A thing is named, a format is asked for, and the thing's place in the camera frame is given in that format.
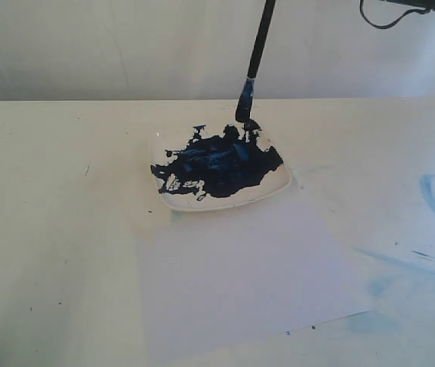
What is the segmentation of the white paper sheet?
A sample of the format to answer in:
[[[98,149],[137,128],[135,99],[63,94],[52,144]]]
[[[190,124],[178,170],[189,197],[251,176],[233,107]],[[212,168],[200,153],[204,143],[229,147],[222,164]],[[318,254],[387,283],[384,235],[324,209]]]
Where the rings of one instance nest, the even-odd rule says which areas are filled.
[[[301,200],[152,230],[138,260],[144,324],[156,346],[229,344],[370,307],[345,251]]]

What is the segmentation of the black paintbrush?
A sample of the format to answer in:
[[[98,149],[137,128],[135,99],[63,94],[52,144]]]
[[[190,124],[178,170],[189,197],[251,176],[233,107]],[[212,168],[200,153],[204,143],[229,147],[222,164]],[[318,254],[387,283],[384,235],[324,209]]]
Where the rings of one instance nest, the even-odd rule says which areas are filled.
[[[263,7],[260,24],[258,26],[252,54],[249,60],[245,84],[235,110],[235,120],[237,122],[244,123],[250,119],[254,97],[255,78],[258,74],[261,58],[265,49],[268,31],[274,13],[275,2],[275,0],[266,0]]]

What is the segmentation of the white square paint plate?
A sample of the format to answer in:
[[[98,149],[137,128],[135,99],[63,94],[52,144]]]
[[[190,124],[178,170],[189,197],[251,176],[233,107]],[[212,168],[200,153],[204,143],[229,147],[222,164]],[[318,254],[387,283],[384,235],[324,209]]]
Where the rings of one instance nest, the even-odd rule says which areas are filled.
[[[166,205],[179,212],[234,208],[287,188],[292,176],[260,125],[218,122],[156,131],[150,171]]]

